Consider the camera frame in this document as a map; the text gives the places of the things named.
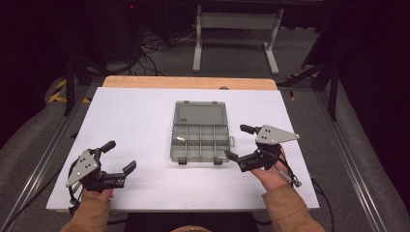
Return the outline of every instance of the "black cable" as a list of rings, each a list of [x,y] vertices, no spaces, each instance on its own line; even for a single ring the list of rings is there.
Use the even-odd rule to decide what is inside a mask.
[[[21,207],[21,209],[15,213],[15,215],[12,216],[12,218],[7,222],[7,224],[5,225],[4,229],[2,230],[2,232],[6,232],[9,227],[12,225],[12,223],[15,221],[15,219],[24,211],[26,210],[27,207],[29,207],[31,205],[31,203],[34,202],[34,200],[37,199],[37,197],[39,197],[40,194],[42,194],[43,191],[45,191],[45,189],[52,183],[52,181],[58,176],[58,174],[61,172],[61,170],[63,169],[64,163],[58,168],[57,172],[52,176],[52,178],[45,183],[45,185],[38,191],[36,192],[36,194],[34,194],[34,196],[25,204]]]
[[[138,60],[138,63],[139,63],[139,65],[141,66],[142,70],[144,71],[144,75],[147,75],[147,74],[145,73],[145,66],[143,66],[139,60]]]
[[[129,70],[130,68],[132,68],[136,64],[136,62],[137,62],[137,58],[133,58],[132,61],[129,64],[127,64],[126,66],[121,67],[117,70],[109,70],[109,71],[112,72],[112,73],[115,73],[115,74],[122,73],[122,72],[125,72],[125,71]],[[103,73],[98,72],[98,71],[88,70],[88,72],[91,75],[95,75],[95,76],[103,75]]]
[[[262,150],[262,153],[265,153],[269,156],[276,158],[279,162],[281,162],[287,168],[288,176],[290,178],[290,184],[292,185],[292,187],[293,185],[295,185],[298,188],[302,185],[302,183],[298,180],[298,177],[295,174],[293,174],[292,168],[290,168],[289,164],[287,163],[286,156],[284,155],[282,151],[280,151],[280,155],[283,155],[284,160],[280,158],[280,155],[278,157],[274,153],[271,153],[265,150]]]
[[[142,65],[141,62],[138,60],[139,65],[142,67],[142,69],[144,69],[144,74],[145,74],[145,69],[147,69],[147,70],[149,70],[149,71],[155,72],[155,75],[158,75],[158,73],[160,73],[161,75],[164,75],[162,72],[159,72],[159,71],[157,70],[157,66],[156,66],[154,60],[151,59],[151,57],[149,57],[144,51],[142,51],[142,52],[143,52],[144,58],[150,60],[150,62],[151,62],[151,63],[153,64],[153,66],[154,66],[154,69],[153,69],[153,70],[152,70],[152,69],[149,69],[149,68],[145,67],[144,65]]]
[[[72,187],[69,187],[69,190],[71,191],[70,194],[72,194],[72,192],[73,192]],[[71,216],[71,217],[74,216],[75,211],[78,210],[78,208],[79,208],[79,204],[80,204],[79,198],[81,197],[81,195],[82,195],[82,190],[81,190],[81,192],[79,193],[79,196],[78,196],[77,198],[75,198],[74,196],[72,196],[72,199],[70,200],[70,203],[73,204],[73,206],[69,208],[69,210],[70,210],[70,216]]]
[[[271,225],[271,224],[272,224],[272,221],[271,221],[271,220],[269,220],[269,221],[260,221],[260,220],[257,220],[257,219],[255,219],[255,218],[253,218],[253,220],[254,220],[257,224],[260,224],[260,225],[263,225],[263,226],[265,226],[265,225]]]
[[[175,47],[178,44],[182,44],[186,42],[190,37],[194,35],[195,31],[187,31],[181,34],[176,34],[171,39],[170,43],[166,43],[164,41],[159,40],[158,37],[155,39],[151,39],[149,41],[144,41],[141,43],[141,46],[151,50],[150,54],[155,51],[166,52],[171,48]]]
[[[314,188],[315,192],[319,193],[320,195],[323,196],[323,198],[326,201],[326,204],[328,205],[329,208],[329,213],[331,215],[331,222],[332,222],[332,232],[335,232],[335,216],[332,210],[332,206],[331,203],[328,199],[328,197],[326,196],[325,192],[323,191],[323,189],[319,186],[319,184],[316,182],[316,180],[314,179],[313,175],[310,174],[310,179],[311,179],[311,183],[313,184],[313,188],[315,186],[317,186],[319,189]]]
[[[117,214],[117,215],[114,215],[114,214],[112,214],[112,213],[108,213],[108,215],[109,216],[111,216],[111,217],[119,217],[119,216],[122,216],[122,215],[124,215],[125,213],[119,213],[119,214]]]
[[[123,220],[114,220],[114,221],[108,221],[108,222],[106,223],[106,225],[121,224],[121,223],[125,223],[125,222],[127,222],[126,219],[123,219]]]
[[[70,178],[70,175],[71,175],[72,172],[73,172],[74,167],[75,167],[76,164],[77,164],[77,161],[78,161],[78,159],[77,159],[76,161],[74,161],[74,162],[72,163],[72,165],[70,166],[70,169],[69,169],[69,178]],[[72,188],[72,187],[69,187],[69,193],[70,193],[70,198],[71,198],[72,200],[75,200],[74,192],[73,192],[73,188]]]

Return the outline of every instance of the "gray carpet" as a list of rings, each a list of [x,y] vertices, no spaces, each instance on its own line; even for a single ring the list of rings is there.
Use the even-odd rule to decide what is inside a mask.
[[[223,76],[273,78],[282,82],[291,73],[300,73],[304,61],[317,34],[312,30],[280,29],[274,46],[280,75],[272,76],[265,54],[261,48],[267,33],[251,31],[239,39],[221,31],[205,33],[202,65],[200,73],[191,71],[194,42],[187,40],[166,52],[154,52],[149,56],[155,61],[158,71],[168,76]],[[143,65],[153,68],[147,60]],[[124,64],[111,64],[114,69]],[[132,74],[153,75],[140,66],[132,68]],[[103,78],[95,78],[87,96],[92,97]],[[50,86],[44,98],[48,100],[58,80]],[[373,231],[366,211],[358,197],[346,166],[341,157],[337,140],[332,134],[326,117],[317,100],[317,94],[310,91],[308,81],[294,88],[296,100],[291,101],[289,91],[282,89],[283,100],[290,115],[299,140],[308,170],[315,176],[321,188],[327,194],[335,215],[336,231]],[[81,127],[88,109],[88,103],[82,103],[76,111],[73,121],[63,135],[57,153],[51,162],[43,184],[52,177],[67,157],[74,139],[71,136]],[[0,223],[4,223],[18,196],[24,189],[27,179],[36,168],[39,159],[63,118],[65,104],[50,102],[46,108],[28,121],[0,151]],[[410,231],[410,221],[406,209],[385,174],[380,162],[372,150],[365,133],[342,88],[337,99],[337,125],[347,146],[361,171],[371,194],[373,204],[378,209],[388,231]],[[70,216],[45,209],[45,204],[52,187],[48,187],[29,207],[15,231],[58,231]],[[311,215],[326,229],[331,231],[331,218],[327,204],[318,195],[320,209],[310,211]],[[118,214],[112,219],[124,218]],[[268,220],[266,212],[254,212],[259,220]],[[122,231],[124,224],[109,226],[108,231]],[[260,226],[260,231],[273,231],[270,226]]]

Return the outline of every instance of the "white table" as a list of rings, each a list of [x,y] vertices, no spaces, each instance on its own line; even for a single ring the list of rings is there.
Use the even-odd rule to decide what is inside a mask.
[[[71,163],[84,149],[101,147],[109,140],[117,146],[102,155],[102,170],[122,172],[135,160],[136,169],[125,187],[115,190],[111,209],[122,212],[241,212],[264,210],[265,189],[237,163],[179,165],[169,156],[176,101],[225,102],[231,151],[247,155],[256,149],[255,135],[240,131],[241,124],[268,124],[293,131],[279,91],[108,88],[97,90],[67,162],[46,208],[67,211],[65,187]],[[297,141],[282,144],[289,165],[303,183],[296,191],[309,208],[318,208],[302,152]]]

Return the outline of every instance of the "black curtain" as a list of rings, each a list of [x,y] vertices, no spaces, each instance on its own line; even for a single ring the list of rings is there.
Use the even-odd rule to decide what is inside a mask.
[[[410,212],[410,17],[404,2],[369,1],[340,80],[370,143]]]
[[[0,148],[45,106],[44,95],[63,70],[58,35],[36,1],[0,6]]]

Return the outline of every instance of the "dark background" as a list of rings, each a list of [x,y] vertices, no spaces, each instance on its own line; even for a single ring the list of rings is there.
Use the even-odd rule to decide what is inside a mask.
[[[100,5],[93,3],[95,1],[71,1],[62,5],[73,26],[78,49],[102,65],[106,60],[126,60],[131,44],[130,28],[122,24],[127,25],[124,9],[112,8],[109,5],[112,1]],[[44,108],[44,94],[64,73],[67,60],[59,24],[50,20],[41,2],[2,1],[1,4],[0,147]],[[410,29],[410,18],[406,9],[399,1],[368,1],[366,10],[359,14],[337,14],[335,27],[326,32],[327,36],[318,41],[322,45],[317,44],[312,52],[313,57],[318,58],[314,62],[319,62],[329,58],[329,46],[337,48],[333,52],[340,54],[340,81],[373,149],[409,210],[410,188],[406,181],[410,175],[410,147],[406,134],[410,129],[410,94],[406,77],[410,38],[406,32]],[[165,36],[169,37],[168,30],[180,30],[190,24],[190,19],[181,17],[184,15],[181,11],[186,11],[186,16],[190,17],[191,7],[178,10],[172,6],[169,11],[161,10],[172,18],[160,24],[165,25],[159,29]],[[93,19],[95,15],[115,20],[98,21]],[[327,18],[325,13],[287,11],[283,25],[321,30],[326,23],[324,18]],[[155,17],[147,18],[147,25],[155,24],[156,20]],[[104,28],[121,30],[124,37],[108,39]]]

